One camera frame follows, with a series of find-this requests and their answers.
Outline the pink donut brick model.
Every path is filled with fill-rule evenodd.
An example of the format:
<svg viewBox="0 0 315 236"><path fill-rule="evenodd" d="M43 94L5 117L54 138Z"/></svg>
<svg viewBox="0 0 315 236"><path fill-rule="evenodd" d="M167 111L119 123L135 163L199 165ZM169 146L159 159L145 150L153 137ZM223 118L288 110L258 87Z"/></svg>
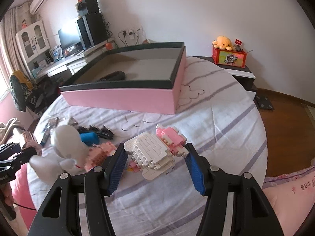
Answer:
<svg viewBox="0 0 315 236"><path fill-rule="evenodd" d="M116 150L116 146L110 141L90 146L84 165L85 171L88 172L96 166L101 166L107 157L114 155Z"/></svg>

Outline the blue gold long box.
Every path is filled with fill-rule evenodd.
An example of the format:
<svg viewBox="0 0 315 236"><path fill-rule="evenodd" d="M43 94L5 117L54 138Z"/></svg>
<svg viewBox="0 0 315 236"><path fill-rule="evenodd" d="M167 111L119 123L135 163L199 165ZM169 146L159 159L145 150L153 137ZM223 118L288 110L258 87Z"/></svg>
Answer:
<svg viewBox="0 0 315 236"><path fill-rule="evenodd" d="M44 127L42 131L42 140L40 141L41 147L44 147L45 144L47 143L47 140L50 136L51 127L52 127L52 122L47 122L46 126Z"/></svg>

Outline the blue plastic case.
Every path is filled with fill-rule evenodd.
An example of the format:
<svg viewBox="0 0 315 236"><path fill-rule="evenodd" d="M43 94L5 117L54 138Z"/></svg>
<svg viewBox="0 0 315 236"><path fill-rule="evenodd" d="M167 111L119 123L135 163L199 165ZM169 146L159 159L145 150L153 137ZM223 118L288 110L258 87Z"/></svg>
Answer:
<svg viewBox="0 0 315 236"><path fill-rule="evenodd" d="M95 132L80 133L81 141L88 147L100 143L99 136Z"/></svg>

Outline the black hair clip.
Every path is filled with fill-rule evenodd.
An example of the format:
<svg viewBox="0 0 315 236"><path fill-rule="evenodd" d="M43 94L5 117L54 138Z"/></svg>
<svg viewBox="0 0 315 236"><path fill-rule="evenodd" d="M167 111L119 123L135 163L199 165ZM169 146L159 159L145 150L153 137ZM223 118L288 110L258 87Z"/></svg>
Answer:
<svg viewBox="0 0 315 236"><path fill-rule="evenodd" d="M112 140L114 137L114 133L105 126L101 128L98 128L92 125L90 125L89 127L79 126L77 130L80 134L94 132L96 133L98 137L101 137L107 140Z"/></svg>

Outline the pink white brick figure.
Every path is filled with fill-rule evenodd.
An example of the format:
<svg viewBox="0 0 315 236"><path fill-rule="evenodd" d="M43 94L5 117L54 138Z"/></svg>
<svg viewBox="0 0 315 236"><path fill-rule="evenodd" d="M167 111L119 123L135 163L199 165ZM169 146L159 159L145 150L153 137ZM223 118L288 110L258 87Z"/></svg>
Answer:
<svg viewBox="0 0 315 236"><path fill-rule="evenodd" d="M127 170L141 172L144 179L152 181L166 175L175 166L175 158L185 158L187 138L176 127L157 124L155 133L144 132L124 143L130 156Z"/></svg>

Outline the pink green storage box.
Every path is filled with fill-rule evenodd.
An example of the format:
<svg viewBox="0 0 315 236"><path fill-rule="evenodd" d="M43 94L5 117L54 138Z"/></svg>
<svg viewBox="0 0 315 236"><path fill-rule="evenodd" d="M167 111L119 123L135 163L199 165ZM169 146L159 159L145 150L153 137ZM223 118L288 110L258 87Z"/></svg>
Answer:
<svg viewBox="0 0 315 236"><path fill-rule="evenodd" d="M174 114L186 65L183 42L152 43L106 51L63 86L68 104L83 107ZM97 82L123 71L125 80Z"/></svg>

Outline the rose gold metal cup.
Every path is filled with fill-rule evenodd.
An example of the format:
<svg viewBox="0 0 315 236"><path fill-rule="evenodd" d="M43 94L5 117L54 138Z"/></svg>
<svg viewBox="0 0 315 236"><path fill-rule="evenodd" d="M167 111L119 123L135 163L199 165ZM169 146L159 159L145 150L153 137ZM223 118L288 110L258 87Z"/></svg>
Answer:
<svg viewBox="0 0 315 236"><path fill-rule="evenodd" d="M23 132L21 134L22 140L20 142L22 149L26 149L28 147L35 148L38 152L42 151L41 146L36 141L33 133L31 132Z"/></svg>

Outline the white plastic cone device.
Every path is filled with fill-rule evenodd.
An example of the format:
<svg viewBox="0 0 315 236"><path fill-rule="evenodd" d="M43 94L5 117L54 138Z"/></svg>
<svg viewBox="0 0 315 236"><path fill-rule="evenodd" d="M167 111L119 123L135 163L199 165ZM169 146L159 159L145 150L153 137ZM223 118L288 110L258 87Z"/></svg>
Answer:
<svg viewBox="0 0 315 236"><path fill-rule="evenodd" d="M29 164L39 179L49 186L52 186L59 175L64 172L58 161L47 157L32 156Z"/></svg>

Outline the clear plastic bottle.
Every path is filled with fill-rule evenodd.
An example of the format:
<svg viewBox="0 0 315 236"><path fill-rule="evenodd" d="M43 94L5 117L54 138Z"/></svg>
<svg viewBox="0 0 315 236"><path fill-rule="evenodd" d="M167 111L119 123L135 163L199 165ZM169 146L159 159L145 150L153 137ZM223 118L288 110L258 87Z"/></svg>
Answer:
<svg viewBox="0 0 315 236"><path fill-rule="evenodd" d="M78 121L73 117L55 117L48 121L48 128L52 129L61 125L70 125L77 127L79 125Z"/></svg>

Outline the black office chair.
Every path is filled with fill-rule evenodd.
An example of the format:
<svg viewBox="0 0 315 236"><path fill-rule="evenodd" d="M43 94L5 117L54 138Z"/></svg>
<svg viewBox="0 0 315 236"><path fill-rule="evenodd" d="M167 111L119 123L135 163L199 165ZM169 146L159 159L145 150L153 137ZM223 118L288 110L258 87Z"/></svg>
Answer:
<svg viewBox="0 0 315 236"><path fill-rule="evenodd" d="M44 77L36 84L20 70L11 74L9 86L16 109L21 112L29 109L39 116L60 95L58 84L50 78Z"/></svg>

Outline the white striped quilt cover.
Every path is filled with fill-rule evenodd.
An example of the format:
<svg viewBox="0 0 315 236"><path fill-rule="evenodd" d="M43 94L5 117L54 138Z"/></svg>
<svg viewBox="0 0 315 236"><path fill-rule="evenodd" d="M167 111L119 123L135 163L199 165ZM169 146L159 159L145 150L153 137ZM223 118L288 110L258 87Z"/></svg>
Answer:
<svg viewBox="0 0 315 236"><path fill-rule="evenodd" d="M267 140L262 118L236 79L213 63L188 57L175 114L84 108L57 98L35 128L52 118L105 126L129 153L118 189L106 199L116 235L195 235L207 199L194 187L186 143L228 174L251 173L262 184Z"/></svg>

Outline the white desk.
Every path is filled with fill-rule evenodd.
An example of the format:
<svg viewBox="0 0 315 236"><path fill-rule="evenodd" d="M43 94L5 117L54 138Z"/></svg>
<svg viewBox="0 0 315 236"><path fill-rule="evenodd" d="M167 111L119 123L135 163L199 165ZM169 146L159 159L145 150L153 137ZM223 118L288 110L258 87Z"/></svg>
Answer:
<svg viewBox="0 0 315 236"><path fill-rule="evenodd" d="M103 41L87 50L80 51L77 54L73 54L66 58L62 58L57 62L50 63L37 73L36 77L34 78L34 82L38 83L45 76L52 77L67 70L69 70L70 73L74 75L96 56L107 51L107 43L110 43L113 49L118 48L114 38L110 38L108 41Z"/></svg>

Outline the white low side cabinet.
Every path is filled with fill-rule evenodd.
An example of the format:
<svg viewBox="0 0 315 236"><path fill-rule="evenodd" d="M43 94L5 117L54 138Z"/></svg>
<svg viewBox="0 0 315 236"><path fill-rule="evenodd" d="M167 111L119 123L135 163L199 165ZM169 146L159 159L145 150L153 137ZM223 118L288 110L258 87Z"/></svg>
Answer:
<svg viewBox="0 0 315 236"><path fill-rule="evenodd" d="M212 58L187 58L181 99L186 104L204 99L223 99L230 102L253 102L257 89L255 76L248 69L232 69L215 65Z"/></svg>

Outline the white glass door cabinet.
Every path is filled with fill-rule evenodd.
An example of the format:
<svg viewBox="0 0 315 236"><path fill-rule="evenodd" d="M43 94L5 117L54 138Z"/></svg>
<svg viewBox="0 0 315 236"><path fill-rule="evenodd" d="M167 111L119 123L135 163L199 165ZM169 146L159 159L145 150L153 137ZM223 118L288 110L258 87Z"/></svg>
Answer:
<svg viewBox="0 0 315 236"><path fill-rule="evenodd" d="M25 64L50 49L42 20L17 32L16 42Z"/></svg>

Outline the red cartoon storage box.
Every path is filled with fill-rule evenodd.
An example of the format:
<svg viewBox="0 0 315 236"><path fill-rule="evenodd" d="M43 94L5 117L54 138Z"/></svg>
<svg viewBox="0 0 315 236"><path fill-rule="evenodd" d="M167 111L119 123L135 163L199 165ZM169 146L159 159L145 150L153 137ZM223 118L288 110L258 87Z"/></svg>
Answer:
<svg viewBox="0 0 315 236"><path fill-rule="evenodd" d="M212 58L216 65L229 65L238 68L245 68L247 53L221 50L212 48Z"/></svg>

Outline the black computer monitor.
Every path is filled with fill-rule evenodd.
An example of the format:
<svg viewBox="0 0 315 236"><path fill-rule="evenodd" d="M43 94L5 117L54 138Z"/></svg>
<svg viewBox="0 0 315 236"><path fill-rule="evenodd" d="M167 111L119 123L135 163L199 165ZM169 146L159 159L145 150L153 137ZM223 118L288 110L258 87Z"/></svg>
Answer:
<svg viewBox="0 0 315 236"><path fill-rule="evenodd" d="M66 50L81 42L79 33L75 26L67 26L58 30L60 45Z"/></svg>

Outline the orange cap bottle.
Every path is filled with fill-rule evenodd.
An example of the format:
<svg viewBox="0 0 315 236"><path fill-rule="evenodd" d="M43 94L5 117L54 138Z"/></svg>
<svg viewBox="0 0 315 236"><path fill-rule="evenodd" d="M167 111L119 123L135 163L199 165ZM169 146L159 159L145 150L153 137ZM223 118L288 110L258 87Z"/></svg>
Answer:
<svg viewBox="0 0 315 236"><path fill-rule="evenodd" d="M106 43L105 48L106 48L106 50L112 50L113 49L112 43Z"/></svg>

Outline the beige curtain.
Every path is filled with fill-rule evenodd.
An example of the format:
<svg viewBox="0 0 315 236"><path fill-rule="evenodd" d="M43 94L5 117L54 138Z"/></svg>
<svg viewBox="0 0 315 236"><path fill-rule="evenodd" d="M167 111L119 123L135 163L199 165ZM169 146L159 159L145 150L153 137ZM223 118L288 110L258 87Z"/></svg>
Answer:
<svg viewBox="0 0 315 236"><path fill-rule="evenodd" d="M17 70L27 74L25 64L19 52L16 40L18 29L17 7L9 9L1 19L1 59L3 61L2 71L5 77L10 78Z"/></svg>

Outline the orange octopus plush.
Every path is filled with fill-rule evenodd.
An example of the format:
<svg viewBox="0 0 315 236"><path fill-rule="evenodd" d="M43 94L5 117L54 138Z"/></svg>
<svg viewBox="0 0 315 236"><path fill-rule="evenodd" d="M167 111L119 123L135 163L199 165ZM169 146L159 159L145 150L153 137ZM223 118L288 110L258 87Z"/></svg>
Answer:
<svg viewBox="0 0 315 236"><path fill-rule="evenodd" d="M212 42L212 45L216 49L228 50L228 51L233 50L231 40L225 36L218 36L217 39Z"/></svg>

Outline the black computer tower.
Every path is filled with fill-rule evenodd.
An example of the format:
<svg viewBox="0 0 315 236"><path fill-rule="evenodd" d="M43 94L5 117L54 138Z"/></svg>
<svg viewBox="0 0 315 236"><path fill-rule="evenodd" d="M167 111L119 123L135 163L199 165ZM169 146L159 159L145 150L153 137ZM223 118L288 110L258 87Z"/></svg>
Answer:
<svg viewBox="0 0 315 236"><path fill-rule="evenodd" d="M84 49L89 49L109 38L101 13L86 14L77 20Z"/></svg>

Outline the black speaker box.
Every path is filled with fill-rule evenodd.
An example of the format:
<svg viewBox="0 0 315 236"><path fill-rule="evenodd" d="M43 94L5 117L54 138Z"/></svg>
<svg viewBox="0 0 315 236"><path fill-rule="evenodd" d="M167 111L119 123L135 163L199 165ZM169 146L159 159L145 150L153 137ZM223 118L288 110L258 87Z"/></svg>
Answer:
<svg viewBox="0 0 315 236"><path fill-rule="evenodd" d="M82 0L76 4L76 9L79 17L99 12L97 0Z"/></svg>

